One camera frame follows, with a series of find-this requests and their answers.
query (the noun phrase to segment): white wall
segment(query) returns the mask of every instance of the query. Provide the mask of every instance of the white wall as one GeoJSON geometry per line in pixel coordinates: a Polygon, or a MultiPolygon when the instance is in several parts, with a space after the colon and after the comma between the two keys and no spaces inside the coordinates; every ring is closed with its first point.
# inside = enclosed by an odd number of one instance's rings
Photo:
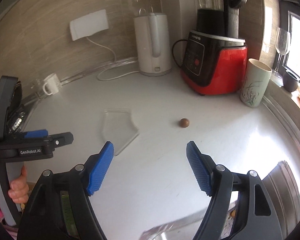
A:
{"type": "MultiPolygon", "coordinates": [[[[197,10],[195,0],[161,0],[162,12],[168,17],[170,44],[180,39],[187,39],[189,31],[195,29],[197,10]]],[[[181,63],[186,42],[175,47],[175,57],[181,63]]]]}

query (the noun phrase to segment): human hand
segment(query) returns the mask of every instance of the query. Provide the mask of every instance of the human hand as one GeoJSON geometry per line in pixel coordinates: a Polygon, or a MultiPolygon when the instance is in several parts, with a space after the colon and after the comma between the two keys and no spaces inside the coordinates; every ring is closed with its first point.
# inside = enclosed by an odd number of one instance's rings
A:
{"type": "Polygon", "coordinates": [[[10,189],[8,195],[14,203],[26,203],[28,201],[29,186],[27,184],[27,170],[23,166],[21,169],[21,175],[19,178],[10,182],[10,189]]]}

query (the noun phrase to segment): wine glass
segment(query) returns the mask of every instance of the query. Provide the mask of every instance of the wine glass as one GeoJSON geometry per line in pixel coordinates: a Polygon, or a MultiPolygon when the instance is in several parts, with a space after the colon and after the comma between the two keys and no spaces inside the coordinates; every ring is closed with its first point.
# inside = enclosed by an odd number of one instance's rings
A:
{"type": "Polygon", "coordinates": [[[290,32],[282,28],[278,28],[275,36],[275,48],[279,54],[277,67],[272,70],[271,80],[279,87],[283,86],[282,75],[278,72],[282,56],[287,55],[290,51],[291,35],[290,32]]]}

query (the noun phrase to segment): white mug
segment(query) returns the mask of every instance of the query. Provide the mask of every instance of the white mug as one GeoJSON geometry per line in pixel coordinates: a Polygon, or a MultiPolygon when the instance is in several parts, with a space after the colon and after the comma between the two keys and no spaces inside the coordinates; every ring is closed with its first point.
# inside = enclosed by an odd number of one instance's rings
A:
{"type": "Polygon", "coordinates": [[[268,86],[272,69],[266,64],[249,59],[244,83],[240,91],[240,99],[250,107],[257,107],[263,98],[268,86]]]}
{"type": "Polygon", "coordinates": [[[59,92],[60,89],[61,89],[61,82],[57,74],[53,73],[44,79],[44,85],[42,87],[42,90],[48,96],[55,95],[56,93],[59,92]]]}

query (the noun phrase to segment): white countertop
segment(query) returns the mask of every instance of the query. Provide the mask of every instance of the white countertop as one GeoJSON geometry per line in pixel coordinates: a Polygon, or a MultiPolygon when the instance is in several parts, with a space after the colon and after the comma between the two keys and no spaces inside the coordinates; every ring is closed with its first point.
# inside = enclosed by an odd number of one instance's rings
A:
{"type": "Polygon", "coordinates": [[[137,240],[143,231],[206,208],[186,158],[193,140],[202,153],[232,172],[258,172],[263,179],[286,160],[300,180],[300,160],[293,141],[264,106],[245,106],[237,94],[199,96],[181,80],[178,70],[162,77],[139,73],[100,82],[82,78],[42,101],[26,130],[50,134],[70,131],[72,145],[54,157],[27,163],[28,180],[42,171],[68,171],[103,146],[104,110],[129,108],[140,135],[112,161],[101,189],[90,198],[108,240],[137,240]],[[190,126],[178,127],[181,118],[190,126]]]}

